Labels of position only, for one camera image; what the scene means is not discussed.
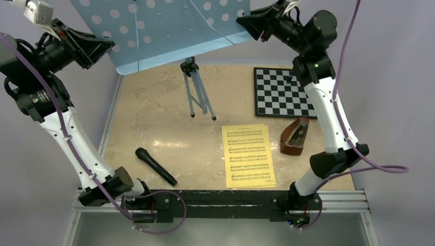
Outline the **light blue music stand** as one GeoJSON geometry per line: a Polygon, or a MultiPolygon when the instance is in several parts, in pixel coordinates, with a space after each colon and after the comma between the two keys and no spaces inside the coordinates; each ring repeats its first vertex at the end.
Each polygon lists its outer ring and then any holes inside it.
{"type": "Polygon", "coordinates": [[[250,1],[72,1],[92,33],[114,42],[120,75],[250,40],[236,22],[250,1]]]}

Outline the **yellow sheet music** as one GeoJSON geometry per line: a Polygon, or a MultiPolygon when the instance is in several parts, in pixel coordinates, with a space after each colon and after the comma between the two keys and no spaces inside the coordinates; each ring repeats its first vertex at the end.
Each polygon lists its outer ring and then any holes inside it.
{"type": "Polygon", "coordinates": [[[222,126],[223,145],[229,149],[268,149],[269,130],[265,124],[222,126]]]}
{"type": "Polygon", "coordinates": [[[274,188],[275,172],[270,148],[229,149],[223,145],[226,188],[274,188]]]}

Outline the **brown wooden metronome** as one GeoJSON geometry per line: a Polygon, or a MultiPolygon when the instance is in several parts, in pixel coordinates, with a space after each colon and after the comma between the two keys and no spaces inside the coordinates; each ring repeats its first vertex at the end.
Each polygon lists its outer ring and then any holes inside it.
{"type": "Polygon", "coordinates": [[[287,126],[280,136],[280,152],[291,156],[302,154],[306,135],[309,127],[309,119],[300,117],[287,126]]]}

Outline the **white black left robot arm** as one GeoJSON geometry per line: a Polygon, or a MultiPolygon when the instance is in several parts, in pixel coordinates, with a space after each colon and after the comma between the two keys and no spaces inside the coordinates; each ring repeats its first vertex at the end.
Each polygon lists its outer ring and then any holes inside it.
{"type": "Polygon", "coordinates": [[[148,209],[153,196],[146,183],[123,167],[113,169],[85,133],[63,82],[56,73],[75,62],[91,68],[114,42],[67,27],[54,19],[36,46],[1,34],[1,72],[6,93],[19,110],[49,133],[65,153],[81,183],[79,201],[100,207],[120,196],[148,209]]]}

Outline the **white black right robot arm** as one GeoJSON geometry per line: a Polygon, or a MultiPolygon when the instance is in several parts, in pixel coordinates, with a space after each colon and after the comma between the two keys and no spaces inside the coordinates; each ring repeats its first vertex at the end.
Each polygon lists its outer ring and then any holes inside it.
{"type": "Polygon", "coordinates": [[[334,90],[337,76],[327,49],[337,37],[336,17],[320,10],[302,24],[298,18],[290,17],[290,9],[295,7],[291,1],[277,1],[238,17],[236,22],[254,39],[266,42],[274,36],[298,54],[292,62],[293,70],[314,107],[325,145],[323,152],[310,157],[308,171],[290,185],[288,202],[299,209],[321,184],[353,167],[368,154],[369,148],[350,132],[334,90]]]}

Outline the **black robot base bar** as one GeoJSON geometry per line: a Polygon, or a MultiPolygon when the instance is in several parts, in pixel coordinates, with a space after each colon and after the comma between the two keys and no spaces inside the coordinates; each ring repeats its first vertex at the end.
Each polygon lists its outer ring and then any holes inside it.
{"type": "Polygon", "coordinates": [[[126,207],[150,211],[157,223],[176,218],[268,219],[305,223],[321,210],[320,197],[290,198],[283,190],[152,190],[147,198],[130,198],[126,207]]]}

